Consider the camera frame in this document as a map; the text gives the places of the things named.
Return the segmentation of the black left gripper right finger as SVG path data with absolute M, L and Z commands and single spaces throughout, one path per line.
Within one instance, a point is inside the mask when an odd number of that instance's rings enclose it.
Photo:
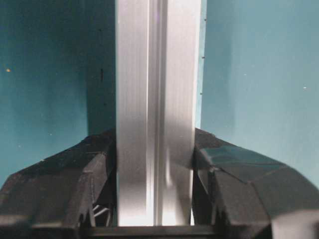
M 319 191 L 288 165 L 196 129 L 192 209 L 227 239 L 316 239 Z

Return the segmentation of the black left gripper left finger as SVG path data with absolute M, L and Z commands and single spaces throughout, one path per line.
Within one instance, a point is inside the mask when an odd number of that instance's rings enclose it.
M 10 175 L 0 190 L 3 239 L 79 239 L 108 227 L 116 205 L 114 130 Z

